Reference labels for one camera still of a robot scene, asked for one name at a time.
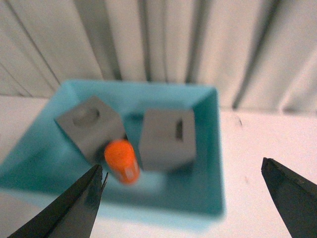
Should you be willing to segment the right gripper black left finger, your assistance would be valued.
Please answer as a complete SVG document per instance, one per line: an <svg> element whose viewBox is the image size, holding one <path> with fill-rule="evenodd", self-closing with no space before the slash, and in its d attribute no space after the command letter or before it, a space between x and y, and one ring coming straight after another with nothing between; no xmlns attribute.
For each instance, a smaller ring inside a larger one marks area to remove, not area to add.
<svg viewBox="0 0 317 238"><path fill-rule="evenodd" d="M89 238L107 178L94 165L11 238Z"/></svg>

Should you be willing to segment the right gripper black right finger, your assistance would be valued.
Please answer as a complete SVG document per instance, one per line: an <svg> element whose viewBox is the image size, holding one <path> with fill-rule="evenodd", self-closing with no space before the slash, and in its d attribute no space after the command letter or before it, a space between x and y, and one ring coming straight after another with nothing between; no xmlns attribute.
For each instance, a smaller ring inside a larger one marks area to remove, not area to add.
<svg viewBox="0 0 317 238"><path fill-rule="evenodd" d="M291 237L315 238L317 185L271 158L263 158L261 173Z"/></svg>

